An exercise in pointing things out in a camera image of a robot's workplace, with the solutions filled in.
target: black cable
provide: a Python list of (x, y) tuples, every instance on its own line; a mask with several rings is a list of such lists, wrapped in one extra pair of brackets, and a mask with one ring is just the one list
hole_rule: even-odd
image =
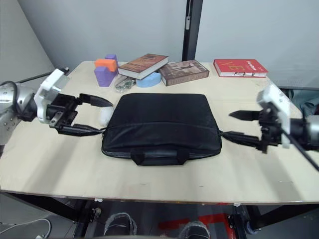
[(17, 112), (18, 112), (18, 109), (17, 109), (18, 87), (16, 86), (16, 83), (13, 82), (13, 81), (5, 81), (5, 82), (2, 82), (0, 86), (3, 86), (3, 85), (12, 85), (12, 87), (13, 87), (13, 97), (12, 97), (13, 111), (14, 111), (15, 113), (17, 113)]
[[(64, 74), (66, 74), (70, 69), (68, 67), (65, 67), (65, 68), (60, 68), (59, 69), (60, 71), (64, 72)], [(32, 76), (32, 77), (29, 77), (29, 78), (26, 78), (24, 80), (21, 80), (21, 81), (17, 81), (17, 83), (24, 83), (24, 82), (27, 82), (27, 81), (32, 81), (32, 80), (35, 80), (35, 79), (38, 79), (38, 78), (41, 78), (41, 77), (44, 77), (44, 76), (48, 76), (52, 73), (53, 71), (50, 71), (50, 72), (47, 72), (47, 73), (44, 73), (44, 74), (41, 74), (41, 75), (37, 75), (37, 76)]]
[(316, 162), (309, 156), (309, 154), (306, 153), (304, 148), (298, 143), (297, 140), (295, 140), (294, 137), (292, 137), (290, 134), (287, 134), (286, 131), (282, 129), (282, 133), (291, 141), (291, 143), (299, 150), (299, 152), (308, 160), (308, 162), (317, 170), (319, 171), (319, 166), (316, 164)]

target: blue foam block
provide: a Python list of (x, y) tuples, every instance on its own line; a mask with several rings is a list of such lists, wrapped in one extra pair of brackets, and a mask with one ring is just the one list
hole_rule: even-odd
[(160, 73), (153, 72), (145, 78), (138, 80), (136, 79), (136, 85), (138, 87), (151, 87), (157, 85), (160, 82)]

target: gray wall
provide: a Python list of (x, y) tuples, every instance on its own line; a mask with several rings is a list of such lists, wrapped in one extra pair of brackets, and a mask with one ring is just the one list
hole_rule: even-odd
[(18, 81), (53, 69), (17, 0), (0, 0), (0, 82)]
[(196, 59), (256, 58), (279, 86), (319, 87), (318, 0), (204, 0)]
[(186, 0), (19, 0), (56, 67), (115, 53), (130, 61), (146, 53), (181, 60)]

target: bag handle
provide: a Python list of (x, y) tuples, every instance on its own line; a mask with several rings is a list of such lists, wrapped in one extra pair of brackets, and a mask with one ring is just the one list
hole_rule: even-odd
[(177, 156), (172, 158), (148, 158), (145, 160), (145, 154), (141, 150), (132, 149), (131, 159), (136, 165), (183, 165), (189, 160), (189, 150), (178, 149)]

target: white cable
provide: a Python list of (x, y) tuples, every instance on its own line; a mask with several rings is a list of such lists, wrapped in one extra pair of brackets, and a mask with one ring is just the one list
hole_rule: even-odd
[(51, 232), (51, 222), (50, 222), (48, 219), (46, 219), (46, 218), (37, 219), (37, 220), (31, 221), (31, 222), (28, 222), (28, 223), (16, 224), (16, 225), (14, 225), (14, 226), (12, 226), (12, 227), (10, 227), (10, 228), (7, 228), (7, 229), (5, 229), (4, 231), (0, 232), (0, 235), (3, 234), (3, 233), (5, 233), (5, 232), (7, 232), (7, 231), (9, 231), (9, 230), (11, 230), (12, 228), (17, 227), (17, 226), (28, 225), (28, 224), (35, 223), (35, 222), (39, 222), (39, 221), (46, 221), (46, 222), (49, 224), (49, 230), (48, 230), (48, 232), (46, 233), (46, 235), (44, 236), (44, 238), (48, 238), (48, 236), (50, 235), (50, 232)]

